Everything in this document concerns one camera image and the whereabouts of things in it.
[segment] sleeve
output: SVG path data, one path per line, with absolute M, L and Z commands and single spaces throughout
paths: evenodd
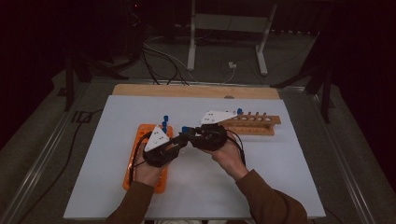
M 307 223 L 303 206 L 285 193 L 271 189 L 255 170 L 236 181 L 236 185 L 247 198 L 256 223 Z
M 149 209 L 154 187 L 132 182 L 120 206 L 106 219 L 106 224 L 140 224 Z

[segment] human hand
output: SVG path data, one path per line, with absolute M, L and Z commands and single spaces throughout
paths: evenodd
M 227 132 L 227 135 L 235 140 L 232 133 Z M 224 146 L 216 151 L 210 151 L 204 148 L 200 149 L 212 155 L 212 159 L 218 162 L 220 167 L 235 181 L 244 177 L 248 173 L 247 167 L 242 162 L 238 147 L 232 141 L 227 140 Z
M 134 168 L 134 181 L 141 182 L 155 188 L 158 180 L 160 179 L 161 172 L 167 164 L 163 167 L 155 167 L 150 166 L 147 162 L 144 162 L 145 159 L 143 158 L 143 151 L 145 149 L 145 146 L 146 144 L 140 145 L 139 151 L 136 156 L 135 164 L 141 164 L 137 165 Z

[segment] blue cap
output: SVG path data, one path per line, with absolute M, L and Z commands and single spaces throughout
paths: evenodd
M 181 128 L 181 131 L 182 131 L 183 133 L 188 133 L 188 132 L 189 132 L 189 127 L 183 126 L 183 127 Z

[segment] orange container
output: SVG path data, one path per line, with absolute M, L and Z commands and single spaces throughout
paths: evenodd
M 139 125 L 139 128 L 137 129 L 136 132 L 136 137 L 134 138 L 134 145 L 132 146 L 132 152 L 131 152 L 131 157 L 129 159 L 128 162 L 128 166 L 125 172 L 125 177 L 123 180 L 123 188 L 128 190 L 129 188 L 129 172 L 130 172 L 130 168 L 132 167 L 132 161 L 134 159 L 134 150 L 136 149 L 136 145 L 139 142 L 139 140 L 143 137 L 143 135 L 145 135 L 146 133 L 152 132 L 155 128 L 155 124 L 141 124 Z M 171 126 L 167 126 L 166 127 L 167 132 L 166 135 L 168 135 L 168 137 L 173 137 L 173 129 Z M 142 141 L 143 143 L 147 143 L 148 139 L 144 139 Z M 168 166 L 166 165 L 163 168 L 163 172 L 161 173 L 160 179 L 154 189 L 154 193 L 163 193 L 165 191 L 165 185 L 166 185 L 166 178 L 167 178 L 167 174 L 168 174 Z

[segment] dark background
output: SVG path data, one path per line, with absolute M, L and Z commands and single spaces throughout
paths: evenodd
M 241 15 L 264 13 L 257 7 L 219 7 L 226 5 L 224 1 L 216 6 L 214 1 L 198 2 L 197 10 L 203 12 L 221 9 Z M 135 13 L 159 35 L 172 37 L 175 24 L 190 22 L 189 1 L 136 3 Z M 273 22 L 276 34 L 292 31 L 318 35 L 303 71 L 318 64 L 330 65 L 332 84 L 340 88 L 394 189 L 395 9 L 391 1 L 285 0 L 279 3 Z M 72 44 L 97 60 L 111 62 L 113 49 L 117 48 L 113 35 L 122 32 L 127 20 L 125 2 L 121 0 L 6 0 L 0 3 L 0 16 L 3 147 L 52 91 L 51 78 L 64 70 L 66 47 Z M 128 50 L 138 49 L 131 46 Z

